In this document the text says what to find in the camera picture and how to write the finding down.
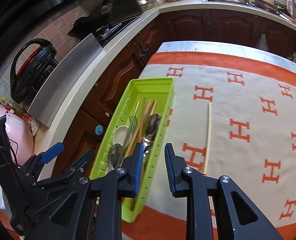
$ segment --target black and red electric appliance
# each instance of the black and red electric appliance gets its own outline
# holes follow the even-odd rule
[[[16,73],[19,56],[31,44],[40,45]],[[32,101],[39,89],[58,65],[54,58],[57,51],[50,41],[33,39],[26,43],[14,57],[10,70],[11,98],[18,104],[25,99]]]

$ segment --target green plastic tray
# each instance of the green plastic tray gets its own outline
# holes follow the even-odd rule
[[[169,109],[174,99],[174,79],[173,78],[147,78],[131,80],[121,97],[115,113],[109,123],[107,131],[103,137],[96,159],[94,161],[90,179],[96,179],[106,175],[108,169],[108,152],[112,147],[112,136],[120,125],[129,126],[129,116],[133,115],[137,102],[146,98],[146,102],[157,101],[155,112],[162,116],[161,124],[155,137],[152,150],[144,164],[145,171],[141,178],[141,187],[138,197],[135,199],[125,198],[122,203],[122,219],[132,223],[138,214],[142,212],[146,202],[150,185],[152,183],[155,167],[161,152],[161,147],[166,132],[166,122],[169,119]],[[142,104],[137,111],[137,120],[141,118]]]

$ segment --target orange and white tablecloth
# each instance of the orange and white tablecloth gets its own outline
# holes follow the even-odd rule
[[[207,176],[230,176],[291,240],[296,235],[296,65],[289,62],[290,71],[267,62],[197,50],[157,52],[140,78],[175,79],[164,144],[172,143],[176,155],[199,171],[212,102]],[[185,239],[185,220],[186,199],[171,196],[160,154],[146,206],[134,223],[123,221],[123,237]]]

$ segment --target stove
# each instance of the stove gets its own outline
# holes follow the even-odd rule
[[[111,41],[117,34],[124,30],[127,26],[137,20],[140,16],[114,24],[109,25],[93,33],[98,40],[99,44],[104,47]]]

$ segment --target wooden cabinet door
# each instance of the wooden cabinet door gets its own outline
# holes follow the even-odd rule
[[[143,69],[131,41],[114,58],[90,90],[81,108],[105,126],[132,79],[139,77]]]
[[[167,41],[206,41],[211,33],[210,10],[183,10],[161,14]]]
[[[160,18],[152,20],[138,33],[139,42],[149,49],[149,58],[157,52],[165,41],[165,33]]]
[[[212,9],[211,41],[255,47],[260,38],[260,17],[253,14]]]
[[[296,31],[263,17],[261,31],[266,34],[269,52],[287,58],[296,51]]]
[[[70,128],[63,140],[64,151],[57,157],[52,175],[62,174],[81,154],[87,149],[93,149],[97,153],[104,133],[107,130],[103,126],[103,134],[96,135],[95,129],[100,124],[82,109],[79,109],[73,119]],[[93,163],[85,171],[89,176]]]

